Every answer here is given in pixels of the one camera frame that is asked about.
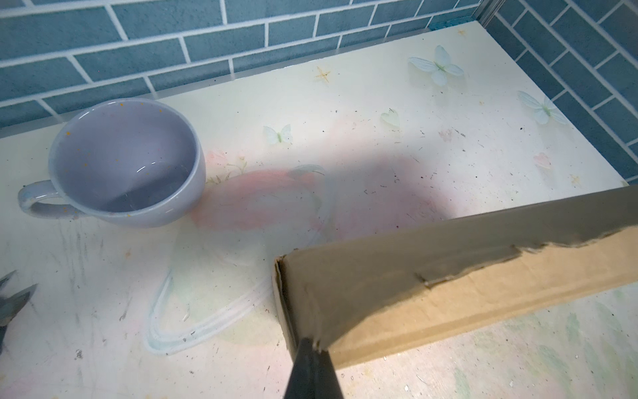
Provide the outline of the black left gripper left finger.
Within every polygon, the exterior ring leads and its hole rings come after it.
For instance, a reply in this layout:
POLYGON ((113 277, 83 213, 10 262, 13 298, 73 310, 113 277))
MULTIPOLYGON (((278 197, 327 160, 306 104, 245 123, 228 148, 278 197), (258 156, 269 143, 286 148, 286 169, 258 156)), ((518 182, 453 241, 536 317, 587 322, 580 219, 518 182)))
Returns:
POLYGON ((317 398, 316 382, 318 364, 318 352, 313 348, 312 340, 309 338, 302 339, 283 398, 317 398))

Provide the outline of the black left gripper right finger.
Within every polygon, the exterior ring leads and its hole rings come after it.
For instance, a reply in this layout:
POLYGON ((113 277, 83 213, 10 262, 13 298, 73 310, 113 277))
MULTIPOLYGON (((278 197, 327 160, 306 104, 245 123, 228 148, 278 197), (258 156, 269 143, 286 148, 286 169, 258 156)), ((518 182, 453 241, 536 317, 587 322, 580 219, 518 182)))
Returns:
POLYGON ((316 352, 316 398, 343 399, 337 374, 329 352, 316 352))

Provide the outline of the brown cardboard box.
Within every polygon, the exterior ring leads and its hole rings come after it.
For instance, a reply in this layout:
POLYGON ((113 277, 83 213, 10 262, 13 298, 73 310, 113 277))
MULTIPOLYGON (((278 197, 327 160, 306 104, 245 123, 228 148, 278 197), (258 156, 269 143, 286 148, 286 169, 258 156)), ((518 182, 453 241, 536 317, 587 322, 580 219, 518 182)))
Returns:
POLYGON ((637 189, 297 249, 272 272, 290 354, 366 362, 637 279, 637 189))

